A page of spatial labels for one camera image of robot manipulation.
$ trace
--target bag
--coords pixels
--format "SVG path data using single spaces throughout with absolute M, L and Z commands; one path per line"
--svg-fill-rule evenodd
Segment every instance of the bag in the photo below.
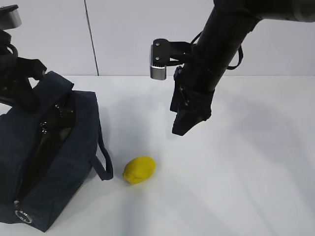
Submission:
M 36 113 L 15 106 L 0 116 L 0 221 L 43 232 L 54 223 L 93 167 L 113 178 L 94 92 L 72 91 L 53 72 L 33 89 Z M 106 170 L 96 157 L 97 145 Z

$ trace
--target white tabletop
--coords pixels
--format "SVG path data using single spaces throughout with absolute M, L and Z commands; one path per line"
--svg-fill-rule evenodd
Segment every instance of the white tabletop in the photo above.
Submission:
M 315 235 L 315 77 L 225 77 L 211 119 L 184 137 L 171 133 L 172 78 L 68 78 L 97 93 L 115 178 L 92 171 L 46 235 Z M 130 186 L 121 174 L 140 155 L 157 171 Z M 0 235 L 42 233 L 0 224 Z

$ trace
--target black robotic arm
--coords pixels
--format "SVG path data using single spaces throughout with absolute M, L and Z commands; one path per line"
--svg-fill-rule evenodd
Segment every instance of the black robotic arm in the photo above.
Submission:
M 173 133 L 185 135 L 211 116 L 215 88 L 239 52 L 247 34 L 263 19 L 314 22 L 315 0 L 214 0 L 215 7 L 196 44 L 157 39 L 151 47 L 151 77 L 165 80 L 166 67 L 177 67 L 170 110 Z
M 20 58 L 11 44 L 11 35 L 4 31 L 21 25 L 17 9 L 17 5 L 0 8 L 0 103 L 35 112 L 40 101 L 33 93 L 29 78 L 44 79 L 47 68 L 38 59 Z

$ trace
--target lemon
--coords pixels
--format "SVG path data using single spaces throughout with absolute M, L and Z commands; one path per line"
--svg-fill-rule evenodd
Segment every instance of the lemon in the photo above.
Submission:
M 153 158 L 139 156 L 126 165 L 123 176 L 131 184 L 141 183 L 153 175 L 156 167 Z

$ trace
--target bag handle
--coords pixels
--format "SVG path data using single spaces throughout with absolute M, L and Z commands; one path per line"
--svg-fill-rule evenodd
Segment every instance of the bag handle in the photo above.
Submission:
M 98 159 L 96 155 L 91 159 L 91 164 L 102 181 L 110 180 L 114 177 L 113 164 L 108 154 L 108 151 L 106 150 L 104 146 L 104 140 L 103 140 L 102 128 L 101 128 L 100 122 L 99 122 L 99 128 L 98 128 L 98 146 L 103 156 L 105 157 L 106 169 L 103 167 L 102 163 L 100 162 L 100 160 Z

